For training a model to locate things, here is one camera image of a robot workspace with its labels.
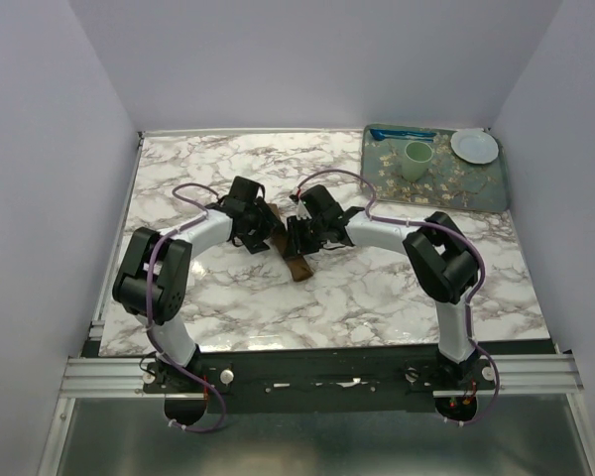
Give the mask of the brown cloth napkin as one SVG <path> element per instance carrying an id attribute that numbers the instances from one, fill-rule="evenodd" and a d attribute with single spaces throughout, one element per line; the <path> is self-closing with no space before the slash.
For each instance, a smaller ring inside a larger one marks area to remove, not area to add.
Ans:
<path id="1" fill-rule="evenodd" d="M 313 276 L 313 271 L 305 258 L 286 261 L 283 257 L 287 245 L 287 228 L 284 236 L 270 237 L 268 240 L 271 241 L 273 247 L 278 251 L 285 264 L 288 266 L 294 282 L 302 282 Z"/>

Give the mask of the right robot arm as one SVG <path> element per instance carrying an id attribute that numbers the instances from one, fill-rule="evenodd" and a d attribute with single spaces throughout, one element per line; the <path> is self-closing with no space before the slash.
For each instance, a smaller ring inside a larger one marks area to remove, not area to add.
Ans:
<path id="1" fill-rule="evenodd" d="M 347 209 L 323 185 L 295 191 L 297 214 L 287 218 L 286 254 L 301 257 L 327 244 L 378 248 L 408 258 L 422 290 L 434 301 L 439 326 L 436 376 L 456 389 L 472 377 L 478 358 L 473 345 L 469 294 L 483 271 L 480 256 L 451 218 L 435 212 L 423 221 L 370 217 L 368 210 Z"/>

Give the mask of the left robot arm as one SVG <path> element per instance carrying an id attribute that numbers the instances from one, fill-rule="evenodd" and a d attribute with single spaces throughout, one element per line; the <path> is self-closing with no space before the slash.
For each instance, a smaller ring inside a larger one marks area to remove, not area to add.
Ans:
<path id="1" fill-rule="evenodd" d="M 112 297 L 143 323 L 157 355 L 169 365 L 166 379 L 180 392 L 192 390 L 200 377 L 193 362 L 198 345 L 179 316 L 194 258 L 224 243 L 250 254 L 269 249 L 267 241 L 284 229 L 265 200 L 258 182 L 237 177 L 227 194 L 202 205 L 188 222 L 162 231 L 136 229 L 117 272 Z"/>

